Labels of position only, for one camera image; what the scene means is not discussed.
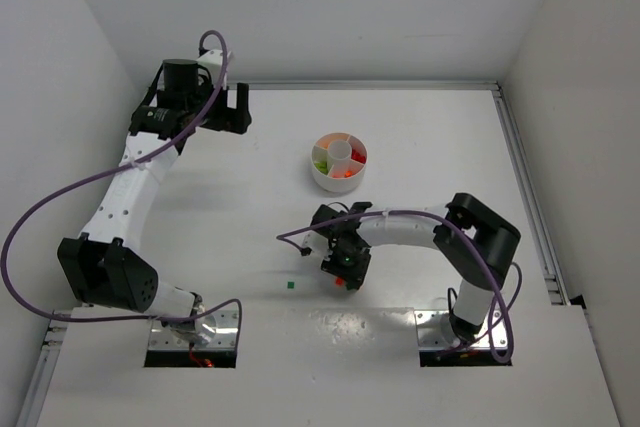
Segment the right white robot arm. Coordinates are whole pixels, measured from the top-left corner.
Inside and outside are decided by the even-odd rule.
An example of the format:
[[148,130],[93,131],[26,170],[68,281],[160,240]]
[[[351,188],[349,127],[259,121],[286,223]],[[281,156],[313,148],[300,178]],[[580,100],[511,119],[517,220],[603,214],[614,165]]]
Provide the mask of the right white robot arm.
[[322,205],[310,227],[326,242],[321,269],[349,290],[364,284],[374,247],[424,247],[443,254],[461,277],[449,322],[462,343],[480,332],[521,240],[515,226],[467,193],[455,194],[441,213],[376,210],[370,202],[356,202],[346,212]]

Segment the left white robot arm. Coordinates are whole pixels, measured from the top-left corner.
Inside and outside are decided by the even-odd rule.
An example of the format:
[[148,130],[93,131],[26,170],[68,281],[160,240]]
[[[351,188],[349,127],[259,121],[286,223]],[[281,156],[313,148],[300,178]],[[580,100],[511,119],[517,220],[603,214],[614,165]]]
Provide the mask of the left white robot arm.
[[167,59],[131,117],[120,165],[100,205],[76,238],[61,241],[57,256],[75,297],[171,324],[201,312],[198,294],[160,280],[139,254],[142,232],[161,183],[186,144],[180,132],[206,102],[204,129],[242,135],[252,122],[250,87],[215,89],[212,69],[195,60]]

